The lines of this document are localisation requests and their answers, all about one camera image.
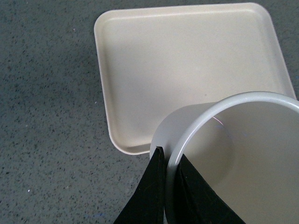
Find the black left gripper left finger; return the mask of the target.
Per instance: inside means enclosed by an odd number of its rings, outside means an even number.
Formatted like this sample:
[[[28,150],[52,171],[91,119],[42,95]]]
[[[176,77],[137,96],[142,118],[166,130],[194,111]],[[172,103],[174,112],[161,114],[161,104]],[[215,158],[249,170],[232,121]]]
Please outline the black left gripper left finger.
[[[166,163],[162,147],[156,147],[130,200],[115,224],[162,224],[164,222]]]

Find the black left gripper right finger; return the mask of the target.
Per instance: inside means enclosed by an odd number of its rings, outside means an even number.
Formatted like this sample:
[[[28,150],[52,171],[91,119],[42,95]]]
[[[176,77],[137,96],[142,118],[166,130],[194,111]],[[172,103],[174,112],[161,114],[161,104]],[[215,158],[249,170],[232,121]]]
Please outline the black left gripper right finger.
[[[178,224],[243,224],[215,193],[185,155],[175,175],[175,218]]]

